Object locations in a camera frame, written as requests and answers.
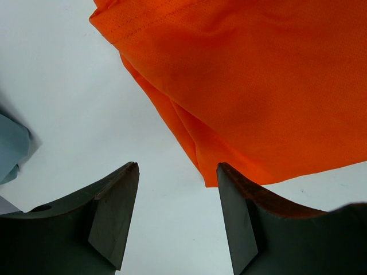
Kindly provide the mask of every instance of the gray fabric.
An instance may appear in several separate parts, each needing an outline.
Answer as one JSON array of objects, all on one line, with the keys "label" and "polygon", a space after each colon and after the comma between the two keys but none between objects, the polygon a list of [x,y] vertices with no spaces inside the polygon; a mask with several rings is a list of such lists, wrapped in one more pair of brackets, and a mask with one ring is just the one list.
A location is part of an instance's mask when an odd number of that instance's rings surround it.
[{"label": "gray fabric", "polygon": [[17,177],[17,164],[28,154],[29,142],[27,128],[0,115],[0,184]]}]

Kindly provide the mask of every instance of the orange garment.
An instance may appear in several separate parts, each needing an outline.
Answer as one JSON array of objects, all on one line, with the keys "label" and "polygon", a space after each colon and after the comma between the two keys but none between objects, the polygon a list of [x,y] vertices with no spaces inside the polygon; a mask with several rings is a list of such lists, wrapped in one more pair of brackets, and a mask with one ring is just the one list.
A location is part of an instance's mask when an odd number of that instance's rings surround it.
[{"label": "orange garment", "polygon": [[367,160],[367,1],[98,0],[120,52],[207,186]]}]

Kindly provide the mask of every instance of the blue cloth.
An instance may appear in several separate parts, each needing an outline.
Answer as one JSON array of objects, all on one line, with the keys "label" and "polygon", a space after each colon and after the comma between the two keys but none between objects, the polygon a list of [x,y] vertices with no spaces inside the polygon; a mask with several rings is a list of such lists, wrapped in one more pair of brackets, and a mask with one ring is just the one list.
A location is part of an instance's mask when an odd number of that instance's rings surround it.
[{"label": "blue cloth", "polygon": [[0,115],[0,184],[17,177],[17,164],[28,154],[29,143],[27,128]]}]

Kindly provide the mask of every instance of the blue-gray object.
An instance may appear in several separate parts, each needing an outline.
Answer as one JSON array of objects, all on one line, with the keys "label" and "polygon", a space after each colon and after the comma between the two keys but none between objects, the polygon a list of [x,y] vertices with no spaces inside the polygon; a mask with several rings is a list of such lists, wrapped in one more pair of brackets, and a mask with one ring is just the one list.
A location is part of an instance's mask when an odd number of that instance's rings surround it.
[{"label": "blue-gray object", "polygon": [[28,154],[29,131],[0,115],[0,184],[17,177],[18,162]]}]

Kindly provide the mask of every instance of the orange cloth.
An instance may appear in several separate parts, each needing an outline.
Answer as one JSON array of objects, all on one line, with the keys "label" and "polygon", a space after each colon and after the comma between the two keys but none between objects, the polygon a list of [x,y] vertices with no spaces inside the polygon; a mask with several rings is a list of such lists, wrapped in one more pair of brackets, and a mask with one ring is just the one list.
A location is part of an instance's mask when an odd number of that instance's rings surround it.
[{"label": "orange cloth", "polygon": [[367,1],[97,0],[120,52],[207,186],[367,160]]}]

